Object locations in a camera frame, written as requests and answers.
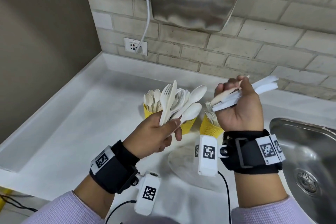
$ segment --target utensil holder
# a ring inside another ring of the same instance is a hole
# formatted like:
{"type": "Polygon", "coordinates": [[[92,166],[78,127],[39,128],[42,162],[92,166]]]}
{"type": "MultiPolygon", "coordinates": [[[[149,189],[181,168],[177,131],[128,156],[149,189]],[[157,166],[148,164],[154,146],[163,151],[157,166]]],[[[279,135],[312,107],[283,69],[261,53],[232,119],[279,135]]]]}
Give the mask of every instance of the utensil holder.
{"type": "MultiPolygon", "coordinates": [[[[143,104],[143,111],[145,112],[145,119],[148,118],[153,112],[150,112],[146,109],[145,104],[143,104]]],[[[193,126],[195,120],[197,117],[193,120],[187,120],[185,123],[181,124],[182,134],[185,135],[190,132],[191,127],[193,126]]]]}
{"type": "Polygon", "coordinates": [[[199,128],[199,133],[201,135],[213,136],[217,138],[223,132],[224,130],[222,128],[212,125],[208,120],[208,117],[204,115],[201,127],[199,128]]]}

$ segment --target floor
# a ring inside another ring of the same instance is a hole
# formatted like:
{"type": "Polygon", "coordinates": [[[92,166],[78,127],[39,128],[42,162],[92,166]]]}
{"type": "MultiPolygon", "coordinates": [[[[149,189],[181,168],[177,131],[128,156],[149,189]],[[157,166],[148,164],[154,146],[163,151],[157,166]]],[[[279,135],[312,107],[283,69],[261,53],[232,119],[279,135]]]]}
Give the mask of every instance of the floor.
{"type": "MultiPolygon", "coordinates": [[[[19,192],[13,192],[10,196],[19,201],[22,205],[35,209],[40,209],[49,202],[38,197],[27,197],[27,195],[21,194],[19,192]]],[[[10,204],[5,204],[2,211],[0,212],[0,224],[20,224],[32,214],[32,211],[18,209],[10,204]]]]}

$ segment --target sink drain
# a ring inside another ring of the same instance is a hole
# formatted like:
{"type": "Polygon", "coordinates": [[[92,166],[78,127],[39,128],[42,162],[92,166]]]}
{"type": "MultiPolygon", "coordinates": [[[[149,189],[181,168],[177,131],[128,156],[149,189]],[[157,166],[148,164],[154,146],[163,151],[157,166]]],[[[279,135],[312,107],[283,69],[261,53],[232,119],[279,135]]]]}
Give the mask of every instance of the sink drain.
{"type": "Polygon", "coordinates": [[[317,191],[317,185],[313,178],[305,173],[297,174],[298,185],[309,193],[315,193],[317,191]]]}

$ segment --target purple shirt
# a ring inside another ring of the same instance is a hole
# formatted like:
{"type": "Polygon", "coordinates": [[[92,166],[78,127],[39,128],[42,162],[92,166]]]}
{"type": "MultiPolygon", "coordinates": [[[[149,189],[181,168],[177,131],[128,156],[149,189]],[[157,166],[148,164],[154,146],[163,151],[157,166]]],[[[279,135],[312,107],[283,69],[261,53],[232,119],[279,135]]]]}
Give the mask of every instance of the purple shirt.
{"type": "MultiPolygon", "coordinates": [[[[72,191],[56,198],[34,213],[22,224],[104,224],[94,211],[72,191]]],[[[141,217],[125,224],[175,224],[165,217],[141,217]]],[[[311,224],[294,199],[287,199],[252,208],[232,210],[233,224],[311,224]]]]}

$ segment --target white countertop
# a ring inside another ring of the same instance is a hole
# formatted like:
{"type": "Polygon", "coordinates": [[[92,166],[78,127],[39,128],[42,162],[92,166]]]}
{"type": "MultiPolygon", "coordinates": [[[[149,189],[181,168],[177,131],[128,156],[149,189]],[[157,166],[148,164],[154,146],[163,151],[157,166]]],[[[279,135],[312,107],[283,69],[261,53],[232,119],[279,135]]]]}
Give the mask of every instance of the white countertop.
{"type": "MultiPolygon", "coordinates": [[[[0,186],[46,200],[74,189],[88,174],[90,161],[107,145],[124,140],[143,120],[143,94],[149,89],[163,89],[166,82],[174,79],[184,88],[206,84],[209,92],[205,99],[211,98],[210,91],[223,81],[214,76],[101,54],[0,145],[0,166],[12,170],[0,169],[0,186]]],[[[261,100],[268,130],[270,121],[276,117],[336,126],[334,102],[280,90],[265,93],[261,100]]],[[[181,142],[173,140],[164,152],[141,160],[137,168],[141,173],[152,170],[162,176],[153,214],[169,216],[180,223],[207,220],[225,223],[226,194],[183,182],[167,164],[171,150],[192,143],[199,136],[200,122],[196,121],[191,133],[184,135],[181,142]]],[[[233,173],[223,165],[219,169],[227,179],[231,207],[235,208],[238,203],[233,173]]],[[[280,176],[290,194],[282,172],[280,176]]],[[[124,191],[116,196],[113,205],[134,199],[136,193],[135,188],[124,191]]]]}

